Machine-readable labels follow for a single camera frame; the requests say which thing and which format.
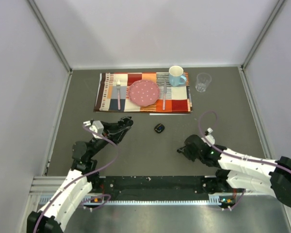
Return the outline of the clear drinking glass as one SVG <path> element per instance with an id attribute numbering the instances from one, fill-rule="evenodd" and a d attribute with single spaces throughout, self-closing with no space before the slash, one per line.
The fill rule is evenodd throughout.
<path id="1" fill-rule="evenodd" d="M 198 92 L 205 92 L 212 81 L 211 75 L 207 73 L 199 73 L 196 77 L 195 88 Z"/>

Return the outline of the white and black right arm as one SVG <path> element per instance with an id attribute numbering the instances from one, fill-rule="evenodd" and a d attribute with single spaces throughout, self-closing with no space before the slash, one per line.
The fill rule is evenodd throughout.
<path id="1" fill-rule="evenodd" d="M 291 159 L 268 160 L 235 152 L 217 145 L 211 134 L 190 135 L 177 150 L 188 160 L 216 167 L 217 187 L 222 192 L 245 189 L 275 197 L 291 208 Z"/>

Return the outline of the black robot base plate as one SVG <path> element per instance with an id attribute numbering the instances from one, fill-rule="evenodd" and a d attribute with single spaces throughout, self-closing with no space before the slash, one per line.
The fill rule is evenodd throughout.
<path id="1" fill-rule="evenodd" d="M 232 193 L 224 179 L 205 176 L 107 176 L 93 191 L 110 194 L 112 201 L 206 200 L 214 193 Z"/>

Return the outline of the colourful patchwork placemat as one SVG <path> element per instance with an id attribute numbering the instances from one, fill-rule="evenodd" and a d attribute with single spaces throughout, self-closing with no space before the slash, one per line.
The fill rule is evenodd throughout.
<path id="1" fill-rule="evenodd" d="M 101 73 L 95 111 L 189 113 L 189 81 L 172 87 L 167 72 Z"/>

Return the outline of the aluminium frame rail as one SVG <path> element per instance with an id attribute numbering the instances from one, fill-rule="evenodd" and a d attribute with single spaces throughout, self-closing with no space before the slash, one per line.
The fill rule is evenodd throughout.
<path id="1" fill-rule="evenodd" d="M 90 194 L 109 194 L 112 203 L 188 203 L 220 195 L 219 203 L 228 204 L 228 196 L 253 192 L 276 198 L 291 208 L 291 182 L 280 174 L 262 181 L 239 172 L 219 176 L 100 176 L 86 178 Z"/>

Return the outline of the glossy black charging case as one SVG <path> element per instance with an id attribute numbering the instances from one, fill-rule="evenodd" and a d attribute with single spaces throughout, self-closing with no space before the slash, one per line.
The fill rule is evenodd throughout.
<path id="1" fill-rule="evenodd" d="M 156 133 L 162 133 L 163 131 L 165 130 L 165 126 L 163 124 L 157 124 L 155 127 L 154 127 L 154 131 Z"/>

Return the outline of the pink dotted plate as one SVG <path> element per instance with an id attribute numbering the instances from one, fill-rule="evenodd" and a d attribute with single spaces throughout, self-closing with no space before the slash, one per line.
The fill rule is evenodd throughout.
<path id="1" fill-rule="evenodd" d="M 160 97 L 160 89 L 150 80 L 135 81 L 128 90 L 129 100 L 137 106 L 146 107 L 155 104 Z"/>

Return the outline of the light blue mug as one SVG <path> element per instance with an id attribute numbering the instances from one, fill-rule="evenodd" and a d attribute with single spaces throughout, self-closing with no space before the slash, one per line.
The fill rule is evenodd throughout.
<path id="1" fill-rule="evenodd" d="M 180 66 L 172 66 L 169 68 L 169 83 L 172 87 L 185 85 L 187 78 L 184 70 Z"/>

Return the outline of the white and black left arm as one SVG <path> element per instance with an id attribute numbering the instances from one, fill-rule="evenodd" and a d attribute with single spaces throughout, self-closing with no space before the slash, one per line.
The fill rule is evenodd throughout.
<path id="1" fill-rule="evenodd" d="M 93 157 L 106 145 L 115 148 L 133 126 L 129 116 L 120 118 L 116 123 L 89 120 L 82 127 L 92 135 L 88 142 L 77 141 L 72 146 L 72 166 L 50 200 L 38 211 L 32 211 L 27 217 L 28 233 L 63 233 L 76 211 L 85 203 L 85 196 L 100 188 L 99 173 L 107 168 L 106 164 L 97 168 Z"/>

